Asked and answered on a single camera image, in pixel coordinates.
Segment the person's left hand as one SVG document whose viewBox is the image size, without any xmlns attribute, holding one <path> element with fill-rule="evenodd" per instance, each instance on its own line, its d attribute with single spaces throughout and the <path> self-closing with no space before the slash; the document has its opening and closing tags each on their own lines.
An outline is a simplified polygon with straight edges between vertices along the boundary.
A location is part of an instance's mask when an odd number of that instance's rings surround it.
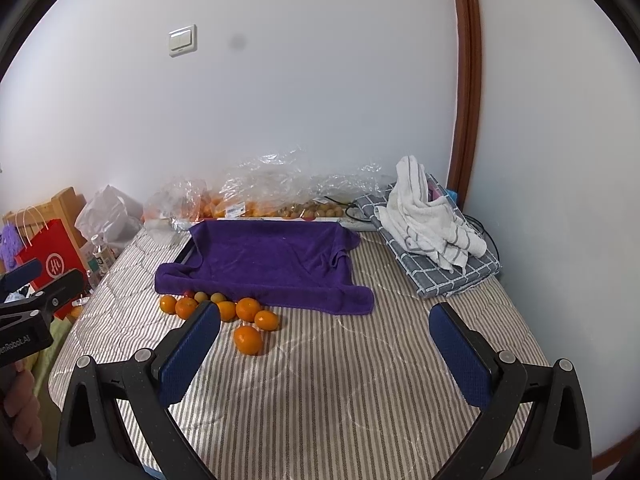
<svg viewBox="0 0 640 480">
<path fill-rule="evenodd" d="M 34 395 L 35 378 L 23 361 L 13 364 L 16 375 L 4 399 L 4 410 L 13 420 L 12 432 L 28 452 L 38 451 L 42 442 L 40 403 Z"/>
</svg>

